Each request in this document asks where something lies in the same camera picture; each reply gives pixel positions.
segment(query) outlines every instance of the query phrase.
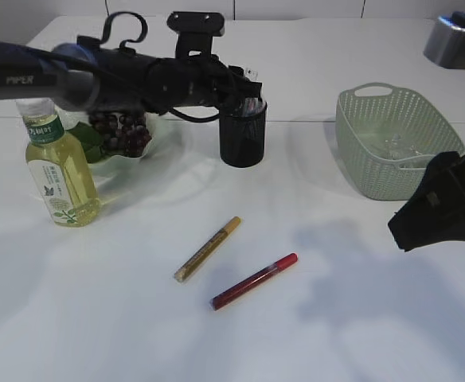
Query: grapes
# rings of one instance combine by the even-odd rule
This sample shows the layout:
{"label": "grapes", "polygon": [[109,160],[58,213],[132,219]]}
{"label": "grapes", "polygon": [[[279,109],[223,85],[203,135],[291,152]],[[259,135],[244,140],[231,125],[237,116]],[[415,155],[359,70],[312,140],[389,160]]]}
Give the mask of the grapes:
{"label": "grapes", "polygon": [[114,150],[118,146],[118,139],[116,137],[112,137],[108,145],[112,150]]}
{"label": "grapes", "polygon": [[103,122],[97,122],[97,123],[94,124],[93,127],[99,133],[101,133],[102,131],[105,131],[105,123],[103,123]]}
{"label": "grapes", "polygon": [[139,113],[98,111],[89,115],[89,123],[104,138],[102,149],[109,155],[139,158],[151,140],[146,120]]}

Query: green label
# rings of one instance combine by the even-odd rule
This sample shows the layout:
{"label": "green label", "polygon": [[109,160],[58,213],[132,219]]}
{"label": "green label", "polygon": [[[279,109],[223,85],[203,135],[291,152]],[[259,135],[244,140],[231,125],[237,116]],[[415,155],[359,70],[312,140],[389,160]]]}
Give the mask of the green label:
{"label": "green label", "polygon": [[51,143],[64,135],[64,128],[59,116],[56,116],[55,119],[48,123],[26,122],[25,125],[32,143]]}

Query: gold marker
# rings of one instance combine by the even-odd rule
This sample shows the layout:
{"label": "gold marker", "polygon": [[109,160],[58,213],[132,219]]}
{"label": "gold marker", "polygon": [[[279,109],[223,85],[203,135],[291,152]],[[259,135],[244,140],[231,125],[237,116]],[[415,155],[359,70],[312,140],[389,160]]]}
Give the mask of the gold marker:
{"label": "gold marker", "polygon": [[195,255],[190,257],[190,259],[174,273],[174,278],[180,283],[187,280],[240,223],[241,219],[238,216],[233,217],[220,231],[209,239],[199,251],[195,252]]}

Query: table surface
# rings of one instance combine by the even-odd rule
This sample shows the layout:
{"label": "table surface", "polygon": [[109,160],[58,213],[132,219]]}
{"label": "table surface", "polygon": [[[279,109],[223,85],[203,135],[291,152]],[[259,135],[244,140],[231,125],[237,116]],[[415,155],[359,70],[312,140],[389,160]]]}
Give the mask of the table surface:
{"label": "table surface", "polygon": [[[465,243],[398,250],[386,223],[402,203],[350,185],[333,123],[269,123],[244,170],[219,159],[216,124],[172,123],[132,174],[101,183],[101,218],[67,229],[21,159],[21,120],[0,119],[0,381],[465,381]],[[210,309],[293,251],[292,268]]]}
{"label": "table surface", "polygon": [[[137,36],[139,26],[132,20],[114,20],[107,47]],[[177,34],[164,17],[147,21],[149,33],[138,51],[173,57]],[[100,37],[103,23],[103,17],[56,18],[30,45],[52,49],[76,41],[78,34]],[[433,24],[424,19],[228,21],[213,49],[226,64],[259,73],[271,121],[333,121],[340,92],[386,82],[420,92],[450,122],[465,123],[465,71],[440,68],[422,53]],[[14,103],[0,103],[1,117],[17,115]]]}

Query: basket handle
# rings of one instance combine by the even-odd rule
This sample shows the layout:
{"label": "basket handle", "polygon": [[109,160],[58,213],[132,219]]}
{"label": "basket handle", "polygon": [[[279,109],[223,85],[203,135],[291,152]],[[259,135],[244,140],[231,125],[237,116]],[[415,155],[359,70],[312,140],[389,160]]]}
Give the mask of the basket handle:
{"label": "basket handle", "polygon": [[427,159],[428,159],[428,163],[429,163],[434,157],[435,157],[435,155],[433,155],[433,154],[418,155],[416,157],[401,159],[397,163],[394,163],[394,165],[398,170],[403,170],[403,171],[422,170],[422,167],[412,168],[412,167],[404,167],[404,165],[412,164],[412,163],[417,162],[417,161],[422,162],[422,161],[425,161]]}
{"label": "basket handle", "polygon": [[[385,95],[357,95],[357,92],[359,90],[367,89],[367,88],[387,88],[387,89],[390,89],[391,92]],[[383,82],[369,82],[368,84],[363,84],[355,88],[352,88],[350,92],[352,92],[356,97],[386,97],[386,96],[390,96],[392,92],[397,89],[398,87],[392,86],[390,84],[385,84]]]}

